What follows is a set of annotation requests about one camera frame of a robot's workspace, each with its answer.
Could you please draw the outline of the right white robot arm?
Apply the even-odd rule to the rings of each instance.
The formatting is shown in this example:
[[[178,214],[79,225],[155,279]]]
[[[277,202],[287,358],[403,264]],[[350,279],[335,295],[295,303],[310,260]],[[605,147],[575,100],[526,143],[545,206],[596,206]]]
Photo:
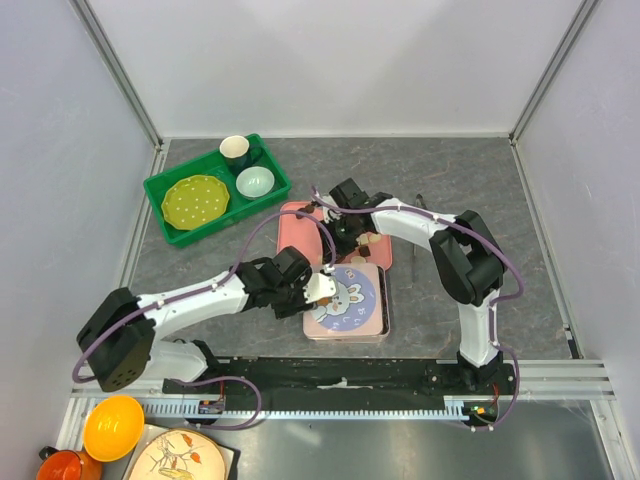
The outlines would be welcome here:
[[[352,253],[364,233],[399,238],[431,253],[459,312],[459,384],[473,394],[489,387],[502,360],[495,317],[509,263],[481,216],[471,210],[438,214],[382,192],[370,196],[351,178],[326,196],[315,193],[314,201],[338,256]]]

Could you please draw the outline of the metal tongs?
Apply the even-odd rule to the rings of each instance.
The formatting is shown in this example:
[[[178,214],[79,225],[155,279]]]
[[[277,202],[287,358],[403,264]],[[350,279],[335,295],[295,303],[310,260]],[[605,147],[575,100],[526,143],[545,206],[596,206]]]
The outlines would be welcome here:
[[[426,204],[424,202],[424,198],[421,194],[417,194],[415,197],[415,203],[414,205],[416,207],[419,207],[423,210],[426,209]],[[418,268],[417,268],[417,256],[418,256],[418,246],[417,245],[413,245],[412,246],[412,251],[411,251],[411,281],[413,284],[416,284],[418,281]]]

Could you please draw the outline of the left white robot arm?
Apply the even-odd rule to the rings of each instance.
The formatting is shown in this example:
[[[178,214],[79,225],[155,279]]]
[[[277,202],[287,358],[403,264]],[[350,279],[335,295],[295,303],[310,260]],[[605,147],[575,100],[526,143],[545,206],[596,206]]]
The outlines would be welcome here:
[[[173,291],[134,295],[127,287],[110,292],[77,335],[95,381],[106,393],[155,374],[185,381],[198,393],[219,382],[219,369],[199,347],[173,347],[167,336],[223,315],[270,307],[278,318],[309,310],[319,271],[294,247],[275,257],[241,262],[236,269]]]

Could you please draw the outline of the pink plastic tray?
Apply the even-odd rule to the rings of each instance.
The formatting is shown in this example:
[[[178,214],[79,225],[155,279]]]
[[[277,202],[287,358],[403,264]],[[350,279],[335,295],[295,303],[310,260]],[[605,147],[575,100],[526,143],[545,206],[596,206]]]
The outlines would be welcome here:
[[[293,246],[313,265],[322,264],[322,234],[306,217],[283,215],[279,218],[277,251]],[[356,249],[338,263],[373,263],[389,270],[393,262],[391,238],[367,232],[356,240]]]

